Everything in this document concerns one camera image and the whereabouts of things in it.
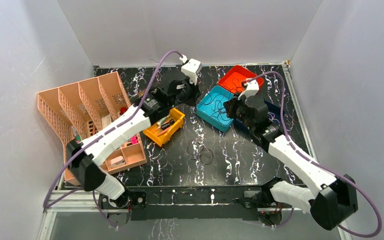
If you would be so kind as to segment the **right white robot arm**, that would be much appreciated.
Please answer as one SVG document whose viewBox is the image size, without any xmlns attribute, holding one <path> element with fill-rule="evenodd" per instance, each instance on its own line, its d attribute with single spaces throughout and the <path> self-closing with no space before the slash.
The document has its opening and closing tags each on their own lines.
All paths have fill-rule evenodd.
<svg viewBox="0 0 384 240">
<path fill-rule="evenodd" d="M 282 128 L 270 120 L 263 99 L 235 94 L 223 106 L 228 118 L 242 122 L 257 146 L 281 161 L 305 184 L 301 187 L 275 177 L 261 186 L 253 200 L 268 207 L 286 203 L 299 208 L 310 213 L 325 230 L 332 230 L 358 211 L 357 191 L 352 186 L 355 181 L 347 174 L 335 176 L 315 166 L 313 159 L 302 153 Z"/>
</svg>

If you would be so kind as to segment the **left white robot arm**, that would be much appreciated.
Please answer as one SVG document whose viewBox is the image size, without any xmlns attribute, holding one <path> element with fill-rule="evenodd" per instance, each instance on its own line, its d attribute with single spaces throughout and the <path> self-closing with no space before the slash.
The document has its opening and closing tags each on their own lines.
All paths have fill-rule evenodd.
<svg viewBox="0 0 384 240">
<path fill-rule="evenodd" d="M 174 107 L 193 106 L 201 95 L 195 73 L 168 71 L 143 94 L 137 94 L 127 111 L 100 130 L 80 142 L 73 139 L 66 148 L 71 157 L 66 165 L 86 192 L 96 191 L 107 196 L 117 208 L 129 203 L 128 188 L 116 177 L 102 169 L 103 162 L 131 137 L 167 116 Z"/>
</svg>

